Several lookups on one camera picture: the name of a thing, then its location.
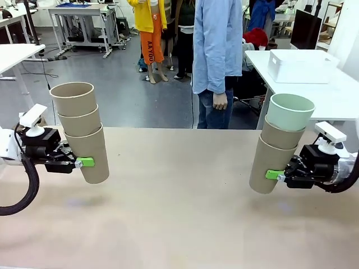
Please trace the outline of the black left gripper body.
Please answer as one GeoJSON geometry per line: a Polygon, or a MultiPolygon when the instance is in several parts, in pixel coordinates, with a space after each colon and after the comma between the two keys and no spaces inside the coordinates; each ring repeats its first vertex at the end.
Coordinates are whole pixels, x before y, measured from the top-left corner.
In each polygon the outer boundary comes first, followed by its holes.
{"type": "Polygon", "coordinates": [[[64,156],[60,151],[61,136],[55,128],[45,128],[40,136],[29,137],[21,131],[22,149],[34,164],[43,164],[50,173],[69,174],[75,168],[76,156],[64,156]]]}

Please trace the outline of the person's right hand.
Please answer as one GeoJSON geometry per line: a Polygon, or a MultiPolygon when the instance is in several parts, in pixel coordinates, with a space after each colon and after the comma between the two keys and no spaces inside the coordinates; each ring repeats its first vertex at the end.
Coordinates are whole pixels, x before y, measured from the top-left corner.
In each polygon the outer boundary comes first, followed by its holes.
{"type": "Polygon", "coordinates": [[[226,93],[216,94],[213,93],[213,108],[217,110],[226,110],[228,99],[226,93]]]}

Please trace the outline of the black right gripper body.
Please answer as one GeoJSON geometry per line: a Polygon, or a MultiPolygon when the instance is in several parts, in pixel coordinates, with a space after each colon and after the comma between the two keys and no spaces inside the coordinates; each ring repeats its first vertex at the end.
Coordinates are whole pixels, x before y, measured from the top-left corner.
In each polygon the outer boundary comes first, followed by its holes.
{"type": "Polygon", "coordinates": [[[338,155],[326,154],[318,145],[304,145],[301,164],[295,171],[284,171],[288,188],[312,188],[318,183],[330,182],[338,167],[338,155]]]}

